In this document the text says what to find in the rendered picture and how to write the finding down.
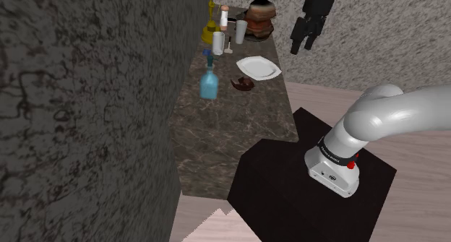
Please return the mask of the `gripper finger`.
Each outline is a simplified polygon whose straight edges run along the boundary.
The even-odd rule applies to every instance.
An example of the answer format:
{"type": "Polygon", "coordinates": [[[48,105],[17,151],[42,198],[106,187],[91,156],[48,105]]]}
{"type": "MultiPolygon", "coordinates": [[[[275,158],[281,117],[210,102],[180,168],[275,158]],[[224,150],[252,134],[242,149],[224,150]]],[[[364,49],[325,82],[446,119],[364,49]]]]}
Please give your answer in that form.
{"type": "Polygon", "coordinates": [[[321,35],[323,27],[325,25],[325,18],[310,18],[307,22],[306,29],[306,42],[304,48],[308,51],[312,49],[312,46],[318,36],[321,35]]]}
{"type": "Polygon", "coordinates": [[[309,23],[303,17],[298,17],[290,36],[290,39],[292,40],[291,53],[293,55],[298,54],[300,45],[304,41],[304,38],[307,38],[304,48],[306,50],[311,49],[312,43],[309,40],[309,34],[310,34],[309,23]]]}

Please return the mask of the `brown layered vase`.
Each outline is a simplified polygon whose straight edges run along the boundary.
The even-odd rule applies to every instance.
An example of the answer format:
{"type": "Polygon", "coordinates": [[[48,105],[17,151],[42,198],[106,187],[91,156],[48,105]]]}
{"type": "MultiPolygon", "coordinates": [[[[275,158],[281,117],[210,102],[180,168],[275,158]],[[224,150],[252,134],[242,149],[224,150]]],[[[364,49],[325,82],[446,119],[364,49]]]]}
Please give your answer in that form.
{"type": "Polygon", "coordinates": [[[276,8],[271,1],[253,0],[244,14],[247,22],[245,38],[252,41],[268,39],[274,30],[272,18],[275,16],[276,8]]]}

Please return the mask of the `white square plate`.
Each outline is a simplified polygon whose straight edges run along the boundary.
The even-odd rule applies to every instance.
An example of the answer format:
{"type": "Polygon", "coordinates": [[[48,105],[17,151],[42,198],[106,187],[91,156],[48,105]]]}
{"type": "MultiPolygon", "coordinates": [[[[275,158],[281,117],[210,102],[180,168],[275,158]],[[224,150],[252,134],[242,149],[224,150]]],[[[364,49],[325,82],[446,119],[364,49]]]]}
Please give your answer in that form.
{"type": "Polygon", "coordinates": [[[280,68],[272,61],[261,56],[250,56],[236,62],[238,68],[256,81],[273,79],[281,74],[280,68]]]}

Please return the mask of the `white cup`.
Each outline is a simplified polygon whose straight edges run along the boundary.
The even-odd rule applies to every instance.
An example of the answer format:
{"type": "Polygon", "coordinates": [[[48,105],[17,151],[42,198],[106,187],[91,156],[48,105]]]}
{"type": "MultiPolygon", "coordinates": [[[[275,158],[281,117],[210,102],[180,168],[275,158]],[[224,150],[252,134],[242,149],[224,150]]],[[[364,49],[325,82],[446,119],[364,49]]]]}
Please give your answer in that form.
{"type": "Polygon", "coordinates": [[[247,21],[246,20],[237,20],[236,21],[236,34],[235,34],[236,44],[243,43],[244,36],[246,34],[246,29],[247,29],[247,21]]]}
{"type": "Polygon", "coordinates": [[[223,48],[225,43],[225,33],[214,32],[212,34],[212,53],[216,56],[223,54],[223,48]]]}

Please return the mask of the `dark brown bowl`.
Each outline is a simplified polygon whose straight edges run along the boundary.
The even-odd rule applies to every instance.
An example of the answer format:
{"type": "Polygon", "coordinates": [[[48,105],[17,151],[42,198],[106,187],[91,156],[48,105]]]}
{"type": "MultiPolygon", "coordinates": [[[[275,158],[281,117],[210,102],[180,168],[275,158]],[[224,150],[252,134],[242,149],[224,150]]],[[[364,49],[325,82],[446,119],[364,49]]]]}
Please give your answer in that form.
{"type": "Polygon", "coordinates": [[[253,81],[248,77],[238,78],[235,82],[231,79],[231,84],[234,88],[240,91],[250,91],[255,87],[253,81]]]}

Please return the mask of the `gold trophy statuette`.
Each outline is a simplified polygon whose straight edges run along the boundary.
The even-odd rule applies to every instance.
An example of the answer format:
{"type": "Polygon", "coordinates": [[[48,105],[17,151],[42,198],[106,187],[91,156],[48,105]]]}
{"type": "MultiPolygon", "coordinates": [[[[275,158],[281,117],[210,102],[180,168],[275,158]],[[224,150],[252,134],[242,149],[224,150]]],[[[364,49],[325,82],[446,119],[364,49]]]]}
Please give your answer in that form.
{"type": "Polygon", "coordinates": [[[214,32],[218,32],[220,28],[216,25],[215,21],[212,18],[213,9],[215,7],[215,3],[213,0],[209,0],[208,2],[208,12],[209,12],[209,20],[205,27],[202,29],[201,39],[204,43],[212,44],[212,37],[214,32]]]}

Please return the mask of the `blue glass bottle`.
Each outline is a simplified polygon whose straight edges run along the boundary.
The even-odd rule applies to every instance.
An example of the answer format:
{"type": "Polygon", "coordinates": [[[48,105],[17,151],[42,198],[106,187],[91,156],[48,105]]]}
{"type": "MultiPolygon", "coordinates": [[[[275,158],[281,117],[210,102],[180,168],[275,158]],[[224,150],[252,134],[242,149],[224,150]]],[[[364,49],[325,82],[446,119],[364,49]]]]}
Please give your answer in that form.
{"type": "Polygon", "coordinates": [[[218,94],[218,77],[213,73],[213,61],[215,58],[212,55],[207,57],[207,71],[202,75],[199,82],[199,96],[202,99],[216,99],[218,94]]]}

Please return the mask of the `dark robot stand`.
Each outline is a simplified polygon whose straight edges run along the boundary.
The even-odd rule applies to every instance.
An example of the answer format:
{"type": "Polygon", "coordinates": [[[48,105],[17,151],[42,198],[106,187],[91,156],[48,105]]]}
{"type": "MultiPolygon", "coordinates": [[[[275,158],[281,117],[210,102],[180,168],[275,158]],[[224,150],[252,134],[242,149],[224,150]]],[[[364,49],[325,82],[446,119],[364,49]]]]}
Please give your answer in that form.
{"type": "Polygon", "coordinates": [[[239,160],[228,202],[261,242],[369,242],[396,169],[360,150],[360,184],[343,198],[308,174],[304,154],[331,127],[293,115],[299,141],[261,139],[239,160]]]}

